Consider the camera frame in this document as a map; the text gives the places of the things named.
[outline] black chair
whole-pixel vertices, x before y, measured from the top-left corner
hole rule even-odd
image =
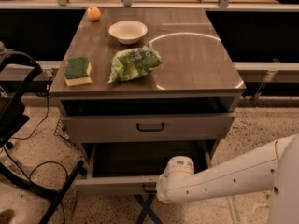
[[[33,67],[17,91],[11,97],[0,97],[0,148],[9,143],[9,139],[16,133],[30,118],[24,115],[25,105],[21,101],[22,96],[34,78],[42,72],[36,61],[26,53],[10,51],[0,57],[0,72],[11,63]],[[83,161],[78,161],[72,173],[64,182],[59,191],[43,188],[31,180],[23,179],[14,175],[3,163],[0,162],[0,175],[19,188],[27,189],[34,194],[43,197],[51,202],[45,215],[39,223],[48,223],[59,203],[75,180],[78,173],[83,171]]]

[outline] snack bag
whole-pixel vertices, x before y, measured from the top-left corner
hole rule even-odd
[[[147,76],[154,67],[161,63],[159,53],[153,49],[151,44],[139,49],[118,51],[112,59],[108,83]]]

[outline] speckled floor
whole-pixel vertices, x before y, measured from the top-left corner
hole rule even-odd
[[[26,105],[29,122],[15,135],[28,137],[47,113],[46,101]],[[222,163],[275,139],[299,133],[299,100],[295,98],[261,99],[258,107],[250,100],[241,100],[235,110],[236,118],[227,137],[221,140],[212,164]],[[44,161],[56,161],[71,172],[82,159],[78,149],[68,146],[54,135],[60,114],[55,106],[47,118],[26,140],[12,140],[15,147],[8,152],[21,162],[30,174]],[[10,165],[4,151],[0,161]],[[32,174],[32,179],[50,189],[64,183],[64,169],[48,163]],[[269,191],[236,195],[194,203],[161,203],[154,198],[150,208],[163,223],[264,224],[267,220],[271,194]],[[35,224],[42,218],[49,202],[25,190],[0,180],[0,223]],[[154,223],[153,217],[140,216],[142,206],[134,196],[83,196],[73,186],[66,193],[63,209],[58,207],[50,223]]]

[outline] blue tape cross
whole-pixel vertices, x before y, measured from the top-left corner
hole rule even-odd
[[[151,194],[147,198],[146,201],[143,200],[142,196],[135,195],[135,198],[138,200],[139,204],[142,206],[141,213],[139,214],[138,220],[136,224],[143,223],[145,217],[149,215],[150,219],[152,219],[153,223],[155,224],[163,224],[163,222],[158,218],[158,216],[152,211],[150,208],[155,195]]]

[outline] white robotic arm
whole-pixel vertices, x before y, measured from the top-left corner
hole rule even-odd
[[[193,161],[177,156],[157,181],[163,202],[192,202],[273,190],[268,223],[299,223],[299,134],[194,173]]]

